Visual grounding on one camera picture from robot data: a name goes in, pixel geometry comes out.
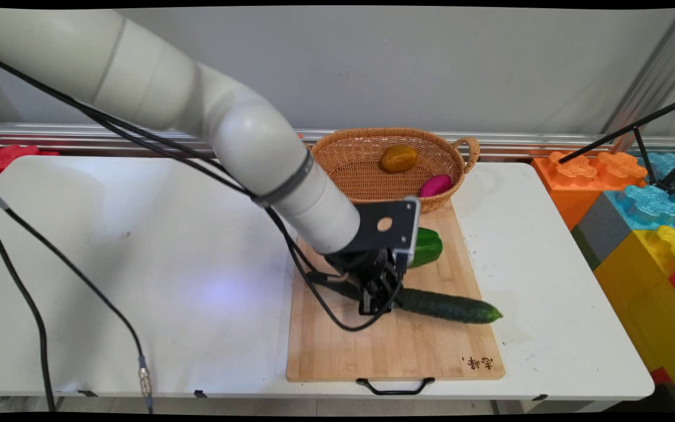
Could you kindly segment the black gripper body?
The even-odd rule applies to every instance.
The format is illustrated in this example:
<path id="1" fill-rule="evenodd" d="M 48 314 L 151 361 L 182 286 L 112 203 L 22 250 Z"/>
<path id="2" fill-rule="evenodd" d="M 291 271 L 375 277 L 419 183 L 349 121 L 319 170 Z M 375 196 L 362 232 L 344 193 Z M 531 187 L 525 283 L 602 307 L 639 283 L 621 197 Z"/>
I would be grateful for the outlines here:
<path id="1" fill-rule="evenodd" d="M 391 249 L 335 253 L 325 256 L 325 259 L 340 274 L 338 277 L 329 276 L 327 285 L 354 291 L 359 295 L 359 289 L 368 281 L 377 281 L 383 287 L 383 273 L 405 273 L 407 270 L 407 254 Z"/>

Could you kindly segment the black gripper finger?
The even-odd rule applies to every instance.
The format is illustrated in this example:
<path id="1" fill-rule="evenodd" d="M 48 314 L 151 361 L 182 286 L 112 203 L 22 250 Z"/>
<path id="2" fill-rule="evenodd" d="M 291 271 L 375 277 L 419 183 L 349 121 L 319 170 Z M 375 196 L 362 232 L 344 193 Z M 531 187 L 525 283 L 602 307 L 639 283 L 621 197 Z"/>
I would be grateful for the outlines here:
<path id="1" fill-rule="evenodd" d="M 381 307 L 381 312 L 391 312 L 397 302 L 397 296 L 403 289 L 404 273 L 383 273 L 381 283 L 386 291 L 386 301 Z"/>
<path id="2" fill-rule="evenodd" d="M 377 281 L 368 281 L 359 291 L 359 315 L 377 315 L 383 306 L 383 287 Z"/>

